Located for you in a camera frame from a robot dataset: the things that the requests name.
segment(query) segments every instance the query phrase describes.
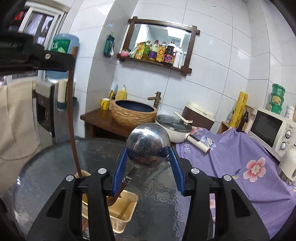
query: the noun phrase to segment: blue gripper pad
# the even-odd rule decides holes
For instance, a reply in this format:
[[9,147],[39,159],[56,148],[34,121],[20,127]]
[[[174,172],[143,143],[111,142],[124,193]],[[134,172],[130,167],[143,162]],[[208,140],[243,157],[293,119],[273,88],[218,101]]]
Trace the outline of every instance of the blue gripper pad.
[[184,195],[186,191],[185,178],[172,147],[169,150],[169,157],[177,188],[179,192]]
[[122,179],[124,177],[124,172],[126,170],[126,164],[128,161],[128,155],[126,152],[126,148],[124,148],[119,163],[117,165],[116,171],[113,176],[113,187],[112,187],[112,194],[115,196],[117,192],[120,190],[120,186],[122,184]]

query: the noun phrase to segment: floral tablecloth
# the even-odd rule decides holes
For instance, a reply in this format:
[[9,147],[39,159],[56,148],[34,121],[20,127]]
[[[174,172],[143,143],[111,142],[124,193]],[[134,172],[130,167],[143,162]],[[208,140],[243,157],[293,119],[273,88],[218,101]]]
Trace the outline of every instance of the floral tablecloth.
[[[196,127],[192,134],[211,148],[203,153],[190,142],[176,145],[180,157],[190,160],[193,167],[207,175],[231,175],[246,194],[265,224],[270,238],[283,226],[296,205],[296,189],[278,176],[278,164],[254,138],[238,133],[234,128],[214,135]],[[215,219],[214,195],[210,195],[210,208]]]

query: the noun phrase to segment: faucet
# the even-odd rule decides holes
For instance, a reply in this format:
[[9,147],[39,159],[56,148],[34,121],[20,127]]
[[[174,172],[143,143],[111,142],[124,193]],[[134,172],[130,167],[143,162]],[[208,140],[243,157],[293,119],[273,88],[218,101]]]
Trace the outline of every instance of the faucet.
[[153,107],[157,109],[158,103],[161,100],[161,97],[160,97],[161,92],[157,91],[155,94],[156,94],[155,97],[148,97],[148,100],[154,100]]

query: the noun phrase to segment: window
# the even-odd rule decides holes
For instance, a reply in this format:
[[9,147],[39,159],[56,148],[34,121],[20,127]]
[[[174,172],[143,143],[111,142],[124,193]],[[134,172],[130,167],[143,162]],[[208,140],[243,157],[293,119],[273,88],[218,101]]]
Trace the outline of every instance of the window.
[[[42,45],[44,49],[49,49],[64,14],[64,12],[47,5],[26,2],[24,9],[16,16],[9,30],[33,35],[34,43]],[[45,73],[38,70],[13,74],[6,77],[6,82],[11,83],[15,78],[31,76],[38,76],[39,79],[42,79]]]

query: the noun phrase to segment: yellow soap bottle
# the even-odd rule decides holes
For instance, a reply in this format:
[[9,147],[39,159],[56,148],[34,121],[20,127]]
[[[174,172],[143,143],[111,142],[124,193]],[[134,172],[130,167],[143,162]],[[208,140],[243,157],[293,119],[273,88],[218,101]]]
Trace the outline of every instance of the yellow soap bottle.
[[116,100],[126,100],[128,93],[126,91],[126,85],[123,85],[123,89],[116,94]]

